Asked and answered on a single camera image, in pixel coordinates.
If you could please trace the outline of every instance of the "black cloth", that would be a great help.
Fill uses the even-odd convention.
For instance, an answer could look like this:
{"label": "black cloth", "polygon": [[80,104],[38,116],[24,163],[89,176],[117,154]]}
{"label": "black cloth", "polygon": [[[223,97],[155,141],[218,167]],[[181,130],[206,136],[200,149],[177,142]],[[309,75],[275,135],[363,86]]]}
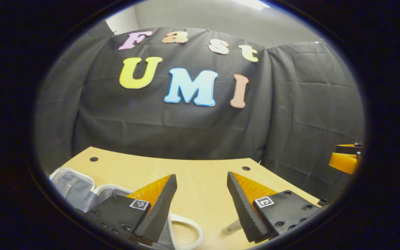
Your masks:
{"label": "black cloth", "polygon": [[[93,146],[171,159],[251,158],[318,198],[343,188],[348,175],[329,167],[329,157],[336,144],[362,140],[363,113],[353,76],[327,45],[265,49],[212,30],[159,27],[141,30],[153,34],[119,51],[129,33],[112,36],[101,25],[100,35],[89,31],[62,55],[39,92],[35,145],[46,173]],[[173,31],[186,31],[189,41],[162,43]],[[210,51],[212,38],[226,41],[229,54]],[[243,58],[239,45],[250,45],[259,61]],[[135,79],[147,57],[162,58],[146,87],[120,85],[129,57],[142,59]],[[192,80],[217,72],[215,106],[164,102],[172,68],[187,69]],[[243,109],[230,105],[234,74],[249,79]]]}

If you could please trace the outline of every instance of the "wooden table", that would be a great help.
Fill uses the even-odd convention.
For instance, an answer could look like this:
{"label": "wooden table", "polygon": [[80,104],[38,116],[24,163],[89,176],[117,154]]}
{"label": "wooden table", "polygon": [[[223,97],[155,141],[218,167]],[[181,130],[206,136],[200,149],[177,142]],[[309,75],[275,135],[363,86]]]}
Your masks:
{"label": "wooden table", "polygon": [[[91,157],[99,160],[92,162]],[[232,171],[248,177],[274,191],[291,190],[317,205],[318,199],[273,174],[250,158],[235,160],[171,160],[140,157],[89,147],[63,167],[87,174],[95,186],[115,184],[137,190],[168,174],[176,174],[178,188],[171,203],[173,214],[197,222],[205,233],[199,250],[239,250],[253,247],[242,229],[230,235],[221,230],[238,219],[234,203],[226,186],[227,173]],[[174,225],[176,241],[187,245],[195,240],[195,233]]]}

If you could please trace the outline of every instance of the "letter m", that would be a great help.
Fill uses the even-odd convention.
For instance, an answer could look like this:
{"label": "letter m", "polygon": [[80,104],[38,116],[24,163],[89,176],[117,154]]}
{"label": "letter m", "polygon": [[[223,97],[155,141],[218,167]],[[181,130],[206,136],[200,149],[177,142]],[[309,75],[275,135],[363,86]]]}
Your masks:
{"label": "letter m", "polygon": [[194,97],[195,92],[198,90],[197,97],[194,98],[194,103],[202,106],[214,106],[216,101],[213,97],[214,80],[218,74],[211,70],[203,70],[192,81],[188,71],[185,68],[172,68],[169,73],[172,74],[171,86],[169,87],[169,93],[165,96],[165,102],[178,103],[181,101],[178,95],[178,90],[183,96],[185,103],[191,101]]}

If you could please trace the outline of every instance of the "ceiling light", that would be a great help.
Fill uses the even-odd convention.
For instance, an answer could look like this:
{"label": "ceiling light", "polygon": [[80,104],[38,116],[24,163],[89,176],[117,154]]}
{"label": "ceiling light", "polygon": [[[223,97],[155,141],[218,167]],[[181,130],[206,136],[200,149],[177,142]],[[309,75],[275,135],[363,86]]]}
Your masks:
{"label": "ceiling light", "polygon": [[236,2],[239,2],[243,5],[249,6],[251,8],[254,8],[256,10],[262,10],[264,8],[269,8],[269,5],[266,5],[259,0],[234,0]]}

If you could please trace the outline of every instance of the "screw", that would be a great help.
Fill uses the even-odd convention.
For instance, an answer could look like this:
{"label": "screw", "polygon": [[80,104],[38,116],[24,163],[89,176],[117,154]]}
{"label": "screw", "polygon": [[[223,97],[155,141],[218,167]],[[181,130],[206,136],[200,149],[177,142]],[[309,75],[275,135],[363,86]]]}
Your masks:
{"label": "screw", "polygon": [[128,225],[121,225],[121,228],[123,228],[124,230],[127,230],[127,231],[129,231],[131,229],[131,227]]}

